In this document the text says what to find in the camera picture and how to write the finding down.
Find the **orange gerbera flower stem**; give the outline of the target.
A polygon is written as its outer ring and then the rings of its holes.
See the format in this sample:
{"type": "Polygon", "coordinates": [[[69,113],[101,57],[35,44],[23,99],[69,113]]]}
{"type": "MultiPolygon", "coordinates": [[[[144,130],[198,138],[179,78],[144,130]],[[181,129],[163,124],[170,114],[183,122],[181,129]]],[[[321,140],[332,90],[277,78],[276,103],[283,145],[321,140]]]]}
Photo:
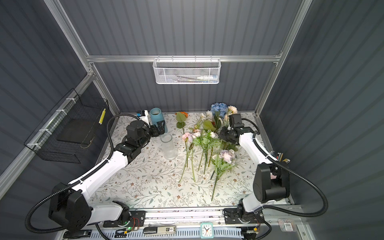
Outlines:
{"type": "Polygon", "coordinates": [[[186,120],[188,118],[188,114],[185,112],[176,112],[176,127],[181,129],[183,134],[185,133],[186,120]]]}

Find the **cream rose flower spray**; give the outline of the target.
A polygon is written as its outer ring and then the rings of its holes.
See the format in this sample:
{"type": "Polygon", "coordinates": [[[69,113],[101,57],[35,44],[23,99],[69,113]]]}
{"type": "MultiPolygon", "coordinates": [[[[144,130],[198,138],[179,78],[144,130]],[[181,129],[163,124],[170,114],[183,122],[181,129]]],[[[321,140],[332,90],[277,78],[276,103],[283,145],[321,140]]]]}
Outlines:
{"type": "Polygon", "coordinates": [[[238,110],[235,106],[228,106],[226,114],[224,116],[224,120],[229,121],[229,116],[238,114],[238,110]]]}

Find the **white flower green bunch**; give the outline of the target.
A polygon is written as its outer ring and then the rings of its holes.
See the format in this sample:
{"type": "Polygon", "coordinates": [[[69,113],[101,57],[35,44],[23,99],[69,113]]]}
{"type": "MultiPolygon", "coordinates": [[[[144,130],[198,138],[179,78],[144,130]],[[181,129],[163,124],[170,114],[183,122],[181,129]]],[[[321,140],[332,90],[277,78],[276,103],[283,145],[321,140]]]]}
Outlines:
{"type": "Polygon", "coordinates": [[[202,149],[202,159],[199,163],[199,169],[204,159],[204,174],[209,165],[209,151],[215,146],[218,139],[218,130],[222,127],[218,112],[206,111],[201,113],[199,120],[193,127],[193,137],[195,145],[202,149]]]}

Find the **clear ribbed glass vase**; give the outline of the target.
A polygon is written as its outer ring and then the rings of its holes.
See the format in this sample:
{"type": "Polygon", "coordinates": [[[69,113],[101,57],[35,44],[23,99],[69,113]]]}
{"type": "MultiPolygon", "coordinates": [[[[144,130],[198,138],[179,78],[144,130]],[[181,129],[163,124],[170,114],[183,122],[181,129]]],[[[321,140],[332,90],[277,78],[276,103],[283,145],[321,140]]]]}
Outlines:
{"type": "Polygon", "coordinates": [[[167,160],[175,159],[178,155],[178,150],[174,144],[173,136],[169,133],[165,133],[161,135],[160,140],[162,142],[162,150],[164,153],[164,157],[167,160]]]}

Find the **pink rose flower stem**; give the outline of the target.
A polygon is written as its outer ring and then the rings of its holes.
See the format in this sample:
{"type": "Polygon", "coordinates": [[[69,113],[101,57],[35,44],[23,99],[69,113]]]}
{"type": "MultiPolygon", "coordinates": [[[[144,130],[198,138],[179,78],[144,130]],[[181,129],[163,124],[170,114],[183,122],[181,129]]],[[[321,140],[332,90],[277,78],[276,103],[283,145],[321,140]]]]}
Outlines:
{"type": "Polygon", "coordinates": [[[201,136],[201,131],[200,130],[194,130],[192,133],[190,132],[185,132],[182,135],[182,140],[185,143],[185,149],[186,149],[186,159],[185,159],[185,164],[183,167],[182,175],[179,180],[179,183],[182,182],[185,170],[188,166],[191,166],[192,168],[192,176],[193,180],[196,180],[195,177],[195,170],[194,170],[194,145],[195,145],[195,139],[201,136]]]}

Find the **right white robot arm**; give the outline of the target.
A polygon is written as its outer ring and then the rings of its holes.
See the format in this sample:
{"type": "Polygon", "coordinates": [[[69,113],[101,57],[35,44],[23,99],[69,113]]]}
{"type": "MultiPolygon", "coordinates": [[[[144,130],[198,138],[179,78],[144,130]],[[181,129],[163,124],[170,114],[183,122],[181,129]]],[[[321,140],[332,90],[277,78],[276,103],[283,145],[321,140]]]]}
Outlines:
{"type": "Polygon", "coordinates": [[[329,208],[329,202],[321,189],[270,154],[256,137],[260,133],[259,130],[253,131],[252,128],[245,127],[244,120],[245,118],[240,114],[230,115],[229,127],[222,128],[220,132],[220,138],[245,149],[257,165],[253,193],[239,201],[238,218],[247,222],[251,214],[260,213],[264,209],[304,218],[315,218],[325,214],[329,208]],[[320,210],[300,213],[267,204],[269,201],[279,201],[290,196],[290,175],[296,176],[319,194],[323,202],[320,210]]]}

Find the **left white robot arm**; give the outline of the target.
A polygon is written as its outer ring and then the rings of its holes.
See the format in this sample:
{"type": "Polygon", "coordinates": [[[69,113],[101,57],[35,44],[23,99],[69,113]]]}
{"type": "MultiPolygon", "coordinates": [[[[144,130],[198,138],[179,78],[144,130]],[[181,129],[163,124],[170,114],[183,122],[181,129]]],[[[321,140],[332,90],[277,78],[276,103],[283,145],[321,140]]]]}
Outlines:
{"type": "Polygon", "coordinates": [[[124,228],[130,223],[132,215],[126,204],[113,201],[108,205],[90,205],[88,201],[112,175],[130,164],[151,138],[166,132],[164,120],[150,125],[143,120],[143,117],[132,117],[134,120],[126,127],[127,135],[121,143],[115,146],[111,135],[107,135],[111,150],[106,159],[70,183],[56,185],[50,195],[30,209],[25,218],[25,227],[29,232],[36,234],[63,230],[76,232],[87,225],[105,221],[117,221],[124,228]],[[38,229],[31,223],[35,211],[46,202],[50,203],[49,218],[59,224],[57,228],[38,229]]]}

